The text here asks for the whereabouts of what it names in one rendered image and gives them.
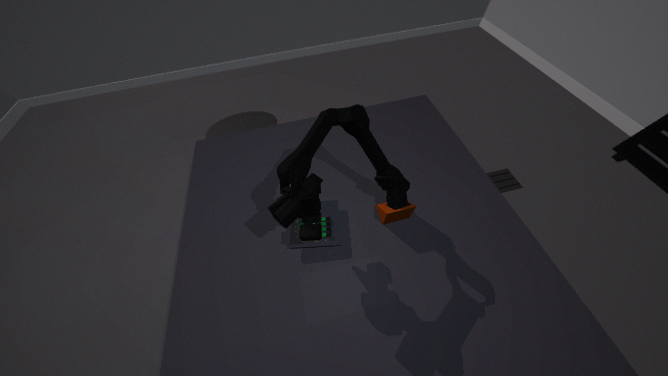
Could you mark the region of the dark grey switch panel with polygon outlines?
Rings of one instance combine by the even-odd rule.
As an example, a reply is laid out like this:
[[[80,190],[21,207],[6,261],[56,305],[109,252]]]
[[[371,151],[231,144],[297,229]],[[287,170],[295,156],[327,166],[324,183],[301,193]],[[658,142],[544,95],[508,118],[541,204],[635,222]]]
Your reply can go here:
[[[300,239],[300,226],[305,223],[302,222],[302,218],[297,217],[291,223],[290,249],[341,246],[338,200],[321,201],[320,213],[321,222],[313,224],[322,225],[322,239],[302,241]]]

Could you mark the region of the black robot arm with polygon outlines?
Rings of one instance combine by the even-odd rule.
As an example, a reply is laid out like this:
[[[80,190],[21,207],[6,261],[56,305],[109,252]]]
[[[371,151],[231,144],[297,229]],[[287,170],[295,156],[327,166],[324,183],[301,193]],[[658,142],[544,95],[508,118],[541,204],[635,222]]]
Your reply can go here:
[[[391,165],[369,129],[369,117],[362,105],[346,108],[329,108],[322,111],[298,148],[287,156],[277,168],[280,179],[280,193],[283,194],[271,204],[273,218],[287,228],[299,217],[304,218],[302,207],[311,207],[319,199],[317,187],[323,180],[310,174],[311,161],[332,126],[341,126],[356,138],[365,154],[376,169],[378,186],[387,192],[387,206],[394,210],[411,205],[407,200],[410,182],[398,168]],[[307,177],[307,178],[306,178]],[[289,185],[291,184],[291,187]]]

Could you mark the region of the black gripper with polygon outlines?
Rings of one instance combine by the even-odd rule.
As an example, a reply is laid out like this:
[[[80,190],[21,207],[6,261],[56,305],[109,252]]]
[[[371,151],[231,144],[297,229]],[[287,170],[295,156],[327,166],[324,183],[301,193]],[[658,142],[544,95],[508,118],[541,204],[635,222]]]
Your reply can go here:
[[[302,207],[304,210],[302,214],[302,222],[305,223],[300,226],[300,239],[302,241],[312,241],[322,239],[322,225],[313,224],[321,222],[321,201],[318,199],[317,203],[311,207]],[[309,224],[308,224],[309,223]]]

